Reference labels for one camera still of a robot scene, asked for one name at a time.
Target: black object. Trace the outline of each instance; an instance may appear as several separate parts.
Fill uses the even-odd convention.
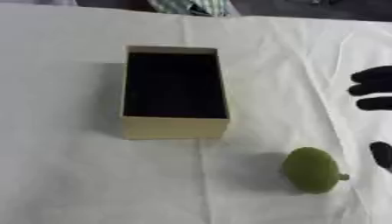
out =
[[[130,52],[127,73],[125,116],[228,118],[216,53]]]
[[[357,82],[348,89],[353,96],[374,93],[392,93],[392,66],[379,66],[355,73],[352,80]],[[392,97],[371,97],[357,101],[357,106],[364,110],[392,110]]]
[[[193,3],[191,5],[191,7],[189,8],[189,12],[193,16],[211,17],[211,14],[209,14],[205,9],[198,6],[196,3]]]
[[[373,153],[375,162],[385,169],[392,167],[392,146],[383,142],[370,144],[370,150]]]

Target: table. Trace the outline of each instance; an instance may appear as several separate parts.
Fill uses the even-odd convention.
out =
[[[392,25],[0,5],[0,222],[388,223],[388,112],[361,112],[349,74],[392,61]],[[126,45],[219,49],[220,140],[119,137]],[[300,146],[351,175],[301,194],[279,165]]]

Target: cardboard box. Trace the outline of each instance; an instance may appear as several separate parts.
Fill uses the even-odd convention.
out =
[[[229,113],[216,49],[129,46],[127,63],[125,138],[221,137]]]

